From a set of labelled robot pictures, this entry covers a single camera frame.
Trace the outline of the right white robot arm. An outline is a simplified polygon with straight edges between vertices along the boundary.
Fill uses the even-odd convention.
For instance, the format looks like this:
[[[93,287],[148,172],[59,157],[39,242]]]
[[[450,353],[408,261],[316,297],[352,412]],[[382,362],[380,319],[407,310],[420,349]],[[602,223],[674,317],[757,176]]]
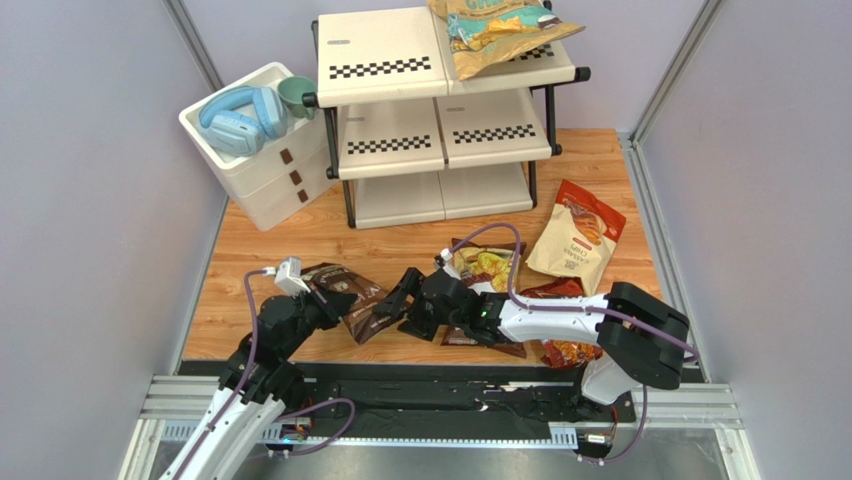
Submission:
[[[533,340],[596,345],[603,354],[583,371],[579,394],[602,405],[639,385],[676,390],[684,364],[698,357],[687,343],[687,316],[627,282],[592,297],[529,298],[479,292],[445,270],[425,276],[410,268],[374,311],[424,340],[447,325],[486,346]]]

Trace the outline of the Chuba cassava chips bag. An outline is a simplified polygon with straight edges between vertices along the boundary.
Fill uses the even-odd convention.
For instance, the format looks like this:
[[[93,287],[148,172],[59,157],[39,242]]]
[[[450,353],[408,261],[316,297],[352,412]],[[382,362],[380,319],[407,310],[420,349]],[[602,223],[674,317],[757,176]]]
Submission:
[[[506,293],[514,251],[513,245],[478,245],[467,243],[452,254],[447,266],[461,281],[476,292]],[[448,326],[441,341],[447,347],[486,347],[518,358],[527,358],[523,343],[497,344],[487,347],[469,338],[463,330]]]

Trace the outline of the brown Kettle sea salt bag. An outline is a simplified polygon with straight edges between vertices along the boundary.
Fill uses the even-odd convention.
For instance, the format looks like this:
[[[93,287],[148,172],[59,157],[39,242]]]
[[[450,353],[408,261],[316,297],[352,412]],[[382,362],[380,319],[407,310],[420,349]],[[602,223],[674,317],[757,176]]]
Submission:
[[[329,291],[357,296],[356,302],[343,323],[352,339],[363,345],[396,321],[374,309],[387,297],[388,292],[376,282],[340,264],[320,263],[302,269],[301,278]]]

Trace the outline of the tan teal chips bag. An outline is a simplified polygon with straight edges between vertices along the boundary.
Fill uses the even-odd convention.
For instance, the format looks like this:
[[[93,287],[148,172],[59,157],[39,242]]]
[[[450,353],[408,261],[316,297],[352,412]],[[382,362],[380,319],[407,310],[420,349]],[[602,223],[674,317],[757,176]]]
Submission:
[[[428,5],[446,24],[451,58],[461,80],[585,30],[562,20],[541,1],[434,0]]]

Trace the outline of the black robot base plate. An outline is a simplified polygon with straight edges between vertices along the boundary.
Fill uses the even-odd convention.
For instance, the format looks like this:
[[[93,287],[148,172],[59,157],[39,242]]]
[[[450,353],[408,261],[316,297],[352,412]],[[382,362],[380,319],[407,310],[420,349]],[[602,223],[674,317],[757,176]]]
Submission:
[[[314,413],[312,434],[347,439],[544,440],[549,424],[575,425],[576,370],[527,365],[301,363],[306,400],[355,407]]]

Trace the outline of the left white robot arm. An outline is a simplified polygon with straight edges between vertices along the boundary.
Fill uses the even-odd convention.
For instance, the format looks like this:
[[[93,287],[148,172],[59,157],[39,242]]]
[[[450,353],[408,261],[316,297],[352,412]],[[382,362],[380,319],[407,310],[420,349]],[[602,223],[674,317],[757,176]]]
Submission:
[[[250,303],[252,331],[228,358],[198,427],[162,479],[231,479],[268,426],[333,404],[308,404],[304,371],[290,357],[316,331],[342,322],[351,293],[311,285]]]

